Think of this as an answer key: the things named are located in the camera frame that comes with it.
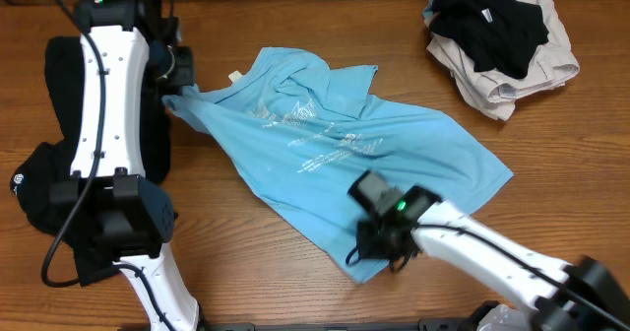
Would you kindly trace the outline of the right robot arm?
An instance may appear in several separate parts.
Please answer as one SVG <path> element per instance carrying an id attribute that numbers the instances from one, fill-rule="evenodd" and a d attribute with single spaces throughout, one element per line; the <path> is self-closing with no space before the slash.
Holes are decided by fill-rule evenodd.
<path id="1" fill-rule="evenodd" d="M 419 186 L 357 182 L 348 191 L 367 213 L 352 256 L 392 270 L 424 253 L 466 272 L 513 303 L 523 330 L 626 330 L 629 297 L 609 270 L 586 256 L 571 264 L 501 235 Z"/>

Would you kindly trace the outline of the light blue printed t-shirt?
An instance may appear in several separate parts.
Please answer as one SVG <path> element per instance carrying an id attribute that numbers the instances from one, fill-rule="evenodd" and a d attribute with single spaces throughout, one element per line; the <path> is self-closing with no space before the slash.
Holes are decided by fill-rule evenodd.
<path id="1" fill-rule="evenodd" d="M 229 87 L 191 86 L 164 105 L 211 135 L 251 191 L 344 265 L 363 209 L 348 195 L 367 170 L 421 185 L 471 214 L 512 177 L 447 114 L 383 100 L 376 67 L 333 69 L 314 53 L 266 47 Z"/>

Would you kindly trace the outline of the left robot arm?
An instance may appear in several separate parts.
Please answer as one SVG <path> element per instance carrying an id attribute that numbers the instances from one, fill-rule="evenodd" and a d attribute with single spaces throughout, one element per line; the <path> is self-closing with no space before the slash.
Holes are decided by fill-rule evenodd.
<path id="1" fill-rule="evenodd" d="M 69 175 L 50 191 L 66 214 L 61 234 L 105 257 L 132 285 L 152 330 L 204 330 L 171 249 L 176 214 L 147 178 L 141 150 L 143 99 L 161 100 L 195 81 L 192 51 L 180 42 L 174 0 L 79 0 L 84 90 L 81 129 Z"/>

